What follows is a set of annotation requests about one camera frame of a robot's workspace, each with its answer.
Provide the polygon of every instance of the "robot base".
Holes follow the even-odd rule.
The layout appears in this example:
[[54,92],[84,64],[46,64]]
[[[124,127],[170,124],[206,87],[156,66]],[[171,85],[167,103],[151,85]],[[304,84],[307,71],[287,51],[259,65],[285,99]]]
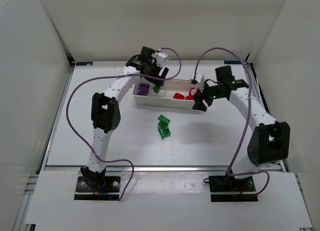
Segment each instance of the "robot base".
[[118,200],[120,180],[120,176],[105,176],[103,188],[97,191],[90,188],[86,184],[85,178],[79,174],[75,186],[74,200]]
[[211,202],[256,202],[255,183],[252,176],[235,179],[227,175],[209,176]]

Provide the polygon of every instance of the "green object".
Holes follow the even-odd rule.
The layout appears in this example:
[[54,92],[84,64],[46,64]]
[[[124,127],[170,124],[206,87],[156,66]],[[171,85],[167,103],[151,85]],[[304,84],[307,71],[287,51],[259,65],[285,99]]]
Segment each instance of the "green object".
[[171,132],[168,128],[162,129],[160,125],[158,125],[158,130],[160,132],[161,138],[163,139],[171,135]]
[[153,88],[153,92],[155,92],[156,94],[157,93],[159,93],[159,91],[160,91],[160,86],[154,86],[154,88]]
[[166,118],[166,117],[163,116],[163,115],[160,115],[160,116],[158,117],[158,120],[166,123],[167,125],[170,124],[170,122],[171,122],[170,119]]
[[168,126],[169,126],[169,125],[168,125],[167,123],[163,122],[163,121],[160,121],[160,122],[158,123],[158,127],[160,127],[160,128],[163,129],[163,130],[167,129]]

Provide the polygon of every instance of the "white box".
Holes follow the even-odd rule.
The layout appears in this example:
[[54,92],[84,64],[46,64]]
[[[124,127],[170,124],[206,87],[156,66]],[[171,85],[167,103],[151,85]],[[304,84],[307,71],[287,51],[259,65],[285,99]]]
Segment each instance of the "white box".
[[[147,95],[137,95],[138,88],[141,83],[150,85],[149,93]],[[182,94],[184,97],[189,95],[191,88],[198,89],[198,85],[194,85],[190,80],[185,79],[170,79],[164,81],[164,85],[161,87],[159,93],[153,91],[155,85],[144,78],[141,78],[140,82],[134,86],[132,95],[135,98],[135,102],[140,105],[154,105],[164,106],[171,108],[192,109],[195,101],[186,99],[173,98],[175,93]]]

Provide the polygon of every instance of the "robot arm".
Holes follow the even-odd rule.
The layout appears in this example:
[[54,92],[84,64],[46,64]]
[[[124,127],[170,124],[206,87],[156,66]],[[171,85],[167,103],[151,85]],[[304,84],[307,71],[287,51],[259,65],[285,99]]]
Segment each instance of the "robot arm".
[[[163,68],[164,62],[169,56],[160,50],[143,47],[141,53],[133,56],[125,65],[121,74],[127,75],[118,78],[107,90],[95,93],[92,97],[91,120],[93,121],[92,147],[102,160],[106,159],[110,137],[118,127],[121,115],[119,103],[130,90],[139,82],[139,74],[164,79],[169,71]],[[145,78],[151,83],[162,86],[163,80]],[[85,167],[80,169],[86,184],[94,190],[100,190],[104,186],[106,164],[97,159],[91,153]]]
[[[203,74],[196,74],[196,82],[199,89],[194,98],[194,110],[206,111],[213,101],[227,98],[246,119],[249,110],[247,83],[240,79],[235,80],[230,66],[219,67],[216,70],[217,85],[209,86]],[[285,160],[288,157],[290,127],[286,122],[278,122],[268,114],[260,103],[251,97],[251,114],[249,126],[252,137],[247,147],[247,152],[242,153],[242,158],[236,161],[231,168],[233,174],[255,173],[263,166],[276,161]],[[237,175],[236,179],[244,179],[251,176]]]

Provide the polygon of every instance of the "white wall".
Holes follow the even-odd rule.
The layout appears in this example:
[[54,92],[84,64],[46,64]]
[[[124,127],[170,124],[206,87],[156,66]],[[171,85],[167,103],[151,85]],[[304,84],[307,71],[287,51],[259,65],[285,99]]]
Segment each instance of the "white wall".
[[253,58],[285,1],[42,0],[76,61],[127,60],[143,45],[174,48],[183,59],[214,46]]
[[40,0],[0,0],[0,230],[39,168],[69,71]]
[[320,230],[320,0],[287,0],[255,71],[271,113],[291,127],[288,163]]

